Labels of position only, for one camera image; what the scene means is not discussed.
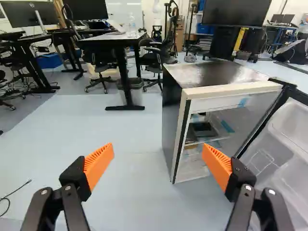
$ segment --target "mini fridge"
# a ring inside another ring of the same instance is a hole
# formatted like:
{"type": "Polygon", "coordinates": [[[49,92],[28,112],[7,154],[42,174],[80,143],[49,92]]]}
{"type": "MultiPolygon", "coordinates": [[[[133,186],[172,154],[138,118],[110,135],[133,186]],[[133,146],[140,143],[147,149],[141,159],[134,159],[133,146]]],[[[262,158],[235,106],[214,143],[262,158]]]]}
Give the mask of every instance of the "mini fridge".
{"type": "MultiPolygon", "coordinates": [[[[236,156],[256,188],[279,190],[296,230],[308,231],[308,96],[223,60],[164,66],[162,146],[171,183],[211,175],[203,143],[236,156]]],[[[259,229],[252,217],[251,230],[259,229]]]]}

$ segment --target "water bottle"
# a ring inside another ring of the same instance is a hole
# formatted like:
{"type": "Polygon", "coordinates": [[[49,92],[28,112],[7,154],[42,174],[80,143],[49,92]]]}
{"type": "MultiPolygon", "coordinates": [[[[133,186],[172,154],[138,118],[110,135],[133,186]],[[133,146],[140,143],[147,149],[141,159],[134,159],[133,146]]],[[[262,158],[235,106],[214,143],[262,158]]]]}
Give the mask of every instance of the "water bottle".
{"type": "Polygon", "coordinates": [[[129,29],[129,36],[135,37],[137,34],[137,28],[136,28],[136,20],[132,12],[129,14],[129,23],[128,23],[128,29],[129,29]]]}

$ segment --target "blue storage bin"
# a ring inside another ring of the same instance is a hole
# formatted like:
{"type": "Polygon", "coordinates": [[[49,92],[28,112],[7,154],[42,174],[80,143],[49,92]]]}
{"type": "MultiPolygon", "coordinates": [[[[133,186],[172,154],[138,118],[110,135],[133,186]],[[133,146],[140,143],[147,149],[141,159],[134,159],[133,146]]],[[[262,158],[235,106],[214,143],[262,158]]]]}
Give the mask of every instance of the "blue storage bin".
{"type": "Polygon", "coordinates": [[[204,9],[204,3],[205,3],[205,0],[200,0],[200,1],[199,1],[199,11],[203,11],[203,9],[204,9]]]}
{"type": "Polygon", "coordinates": [[[208,33],[213,35],[215,32],[215,27],[214,26],[210,26],[209,30],[208,30],[208,33]]]}
{"type": "Polygon", "coordinates": [[[202,25],[201,23],[197,24],[197,33],[198,34],[208,34],[209,33],[209,26],[202,25]]]}
{"type": "Polygon", "coordinates": [[[40,55],[37,57],[37,62],[41,69],[55,68],[62,65],[62,61],[57,53],[40,55]]]}

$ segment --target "trash can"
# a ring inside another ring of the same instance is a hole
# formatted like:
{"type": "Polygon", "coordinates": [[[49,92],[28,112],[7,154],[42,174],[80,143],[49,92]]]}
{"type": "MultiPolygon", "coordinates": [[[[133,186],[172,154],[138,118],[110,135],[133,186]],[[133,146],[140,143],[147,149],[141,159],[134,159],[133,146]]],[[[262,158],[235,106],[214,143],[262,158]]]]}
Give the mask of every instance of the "trash can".
{"type": "MultiPolygon", "coordinates": [[[[141,78],[128,78],[128,80],[129,80],[132,101],[135,105],[141,106],[142,105],[143,81],[141,78]]],[[[123,91],[123,85],[120,79],[116,82],[116,86],[120,90],[120,95],[121,95],[123,104],[126,104],[125,93],[123,91]]]]}

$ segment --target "computer monitor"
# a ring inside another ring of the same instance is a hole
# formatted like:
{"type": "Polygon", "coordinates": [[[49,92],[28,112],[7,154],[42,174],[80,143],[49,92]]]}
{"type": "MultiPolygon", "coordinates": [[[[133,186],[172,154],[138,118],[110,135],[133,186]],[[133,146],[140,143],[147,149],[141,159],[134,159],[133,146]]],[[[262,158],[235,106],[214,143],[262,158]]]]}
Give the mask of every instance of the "computer monitor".
{"type": "Polygon", "coordinates": [[[294,17],[295,17],[295,14],[285,14],[281,22],[290,24],[294,17]]]}
{"type": "Polygon", "coordinates": [[[63,0],[73,13],[73,20],[108,19],[105,0],[63,0]]]}
{"type": "Polygon", "coordinates": [[[261,27],[271,0],[206,0],[202,24],[261,27]]]}
{"type": "Polygon", "coordinates": [[[281,23],[283,20],[284,14],[274,14],[271,18],[272,23],[281,23]]]}
{"type": "Polygon", "coordinates": [[[39,12],[44,25],[59,23],[52,2],[46,1],[0,1],[11,26],[39,26],[35,10],[39,12]]]}

